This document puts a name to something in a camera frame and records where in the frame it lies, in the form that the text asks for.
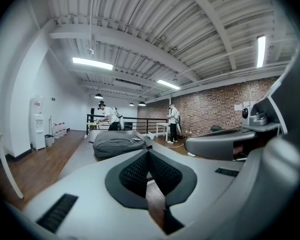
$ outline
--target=ceiling light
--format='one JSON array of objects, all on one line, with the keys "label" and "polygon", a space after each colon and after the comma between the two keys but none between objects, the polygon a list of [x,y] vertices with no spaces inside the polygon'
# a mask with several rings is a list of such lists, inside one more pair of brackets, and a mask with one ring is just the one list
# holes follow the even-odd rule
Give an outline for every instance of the ceiling light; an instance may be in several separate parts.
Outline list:
[{"label": "ceiling light", "polygon": [[265,52],[266,52],[266,37],[264,35],[257,37],[258,40],[258,61],[257,68],[261,68],[264,65]]},{"label": "ceiling light", "polygon": [[83,65],[88,65],[88,66],[93,66],[93,67],[98,67],[106,70],[112,70],[113,65],[91,60],[91,59],[84,59],[84,58],[72,58],[73,63],[76,64],[83,64]]},{"label": "ceiling light", "polygon": [[176,89],[176,90],[179,90],[179,89],[180,89],[180,87],[178,87],[178,86],[176,86],[176,85],[174,85],[174,84],[171,84],[171,83],[169,83],[169,82],[163,81],[163,80],[159,80],[158,83],[159,83],[159,84],[163,84],[163,85],[165,85],[165,86],[169,86],[169,87],[171,87],[171,88],[173,88],[173,89]]},{"label": "ceiling light", "polygon": [[104,97],[102,97],[102,95],[100,93],[96,94],[94,96],[96,99],[103,99]]}]

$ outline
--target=black mesh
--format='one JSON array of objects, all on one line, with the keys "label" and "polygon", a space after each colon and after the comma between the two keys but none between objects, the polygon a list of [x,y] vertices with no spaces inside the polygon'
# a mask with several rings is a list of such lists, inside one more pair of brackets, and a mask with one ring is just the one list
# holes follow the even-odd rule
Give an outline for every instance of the black mesh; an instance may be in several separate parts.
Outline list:
[{"label": "black mesh", "polygon": [[182,173],[178,169],[151,153],[148,153],[148,168],[164,195],[171,192],[182,180]]},{"label": "black mesh", "polygon": [[124,168],[119,175],[121,184],[133,193],[145,198],[147,191],[147,154]]}]

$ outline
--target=person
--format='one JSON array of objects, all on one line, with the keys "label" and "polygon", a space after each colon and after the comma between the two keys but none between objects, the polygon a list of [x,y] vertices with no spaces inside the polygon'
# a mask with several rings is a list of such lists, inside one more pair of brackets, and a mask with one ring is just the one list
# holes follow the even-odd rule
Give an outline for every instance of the person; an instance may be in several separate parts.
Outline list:
[{"label": "person", "polygon": [[173,144],[177,141],[177,120],[178,120],[178,110],[176,109],[175,105],[171,104],[169,106],[171,109],[171,115],[168,115],[169,124],[170,124],[170,140],[167,141],[169,144]]},{"label": "person", "polygon": [[116,112],[111,108],[106,106],[104,102],[99,103],[99,109],[104,111],[104,118],[101,120],[98,120],[97,123],[109,121],[110,126],[108,131],[117,131],[118,130],[118,124],[119,124],[119,118],[117,117]]}]

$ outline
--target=black vent grille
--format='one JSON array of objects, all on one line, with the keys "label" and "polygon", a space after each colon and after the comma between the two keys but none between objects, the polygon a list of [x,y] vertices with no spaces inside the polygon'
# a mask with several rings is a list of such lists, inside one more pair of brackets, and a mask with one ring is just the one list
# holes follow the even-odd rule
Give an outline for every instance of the black vent grille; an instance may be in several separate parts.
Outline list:
[{"label": "black vent grille", "polygon": [[55,233],[77,199],[78,197],[75,195],[64,194],[36,223],[44,229]]},{"label": "black vent grille", "polygon": [[228,175],[231,177],[237,177],[239,174],[239,172],[237,170],[229,170],[229,169],[223,169],[223,168],[218,168],[214,172],[218,173],[218,174]]}]

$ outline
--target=trash can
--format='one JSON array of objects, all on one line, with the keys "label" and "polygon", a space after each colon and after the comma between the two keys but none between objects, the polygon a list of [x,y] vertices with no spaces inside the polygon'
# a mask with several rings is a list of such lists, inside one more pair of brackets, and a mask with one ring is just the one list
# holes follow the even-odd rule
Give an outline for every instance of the trash can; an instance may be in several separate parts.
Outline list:
[{"label": "trash can", "polygon": [[44,135],[44,140],[45,140],[45,146],[46,147],[51,147],[52,144],[55,142],[55,137],[50,134]]}]

